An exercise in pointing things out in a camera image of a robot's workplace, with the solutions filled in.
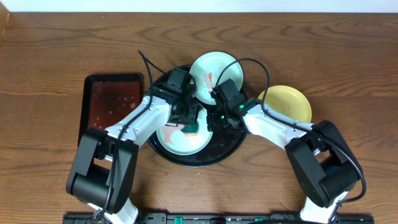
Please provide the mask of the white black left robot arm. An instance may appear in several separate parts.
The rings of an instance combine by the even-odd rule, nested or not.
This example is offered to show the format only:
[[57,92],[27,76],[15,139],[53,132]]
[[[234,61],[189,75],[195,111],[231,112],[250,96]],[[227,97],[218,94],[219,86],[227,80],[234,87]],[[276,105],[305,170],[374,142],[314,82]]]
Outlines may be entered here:
[[141,146],[167,123],[195,124],[201,105],[157,90],[104,130],[87,129],[78,145],[66,191],[95,209],[88,223],[134,223],[137,208],[129,194]]

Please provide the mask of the yellow plate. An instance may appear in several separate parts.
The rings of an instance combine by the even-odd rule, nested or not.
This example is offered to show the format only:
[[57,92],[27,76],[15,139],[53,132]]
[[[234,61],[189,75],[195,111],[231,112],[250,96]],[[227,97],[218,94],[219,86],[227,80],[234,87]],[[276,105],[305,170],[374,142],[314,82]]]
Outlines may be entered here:
[[312,108],[303,93],[291,86],[276,85],[268,89],[265,102],[275,111],[293,119],[311,122]]

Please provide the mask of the green orange sponge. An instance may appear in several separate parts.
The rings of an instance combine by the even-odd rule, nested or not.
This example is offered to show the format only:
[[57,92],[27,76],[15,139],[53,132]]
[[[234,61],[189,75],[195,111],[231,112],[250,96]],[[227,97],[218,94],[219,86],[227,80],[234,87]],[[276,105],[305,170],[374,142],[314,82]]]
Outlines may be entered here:
[[197,136],[199,132],[199,125],[198,124],[188,124],[185,125],[181,132],[186,136]]

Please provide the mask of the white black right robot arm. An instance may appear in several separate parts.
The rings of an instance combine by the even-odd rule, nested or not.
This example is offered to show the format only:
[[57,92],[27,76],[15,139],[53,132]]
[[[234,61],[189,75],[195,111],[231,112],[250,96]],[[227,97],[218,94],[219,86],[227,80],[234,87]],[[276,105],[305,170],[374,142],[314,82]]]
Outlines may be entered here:
[[336,126],[327,120],[313,124],[297,121],[273,110],[257,98],[247,102],[218,102],[207,117],[210,131],[246,131],[285,150],[298,183],[306,195],[300,212],[303,221],[331,223],[338,207],[357,182],[366,193],[358,160]]

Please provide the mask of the light blue plate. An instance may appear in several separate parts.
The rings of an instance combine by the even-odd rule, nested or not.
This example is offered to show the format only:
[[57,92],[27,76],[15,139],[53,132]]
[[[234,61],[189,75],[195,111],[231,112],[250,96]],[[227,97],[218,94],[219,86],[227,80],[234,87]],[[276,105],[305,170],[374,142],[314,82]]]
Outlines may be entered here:
[[199,112],[197,123],[199,132],[197,136],[186,136],[181,132],[183,124],[167,123],[156,131],[160,144],[169,152],[187,156],[197,153],[205,148],[210,142],[213,133],[207,129],[207,110],[202,108]]
[[[189,71],[196,82],[195,97],[205,104],[216,105],[216,101],[211,97],[211,92],[223,69],[235,60],[233,56],[224,52],[209,52],[200,56]],[[244,78],[239,63],[234,63],[223,73],[219,84],[229,78],[232,79],[238,90],[242,88]]]

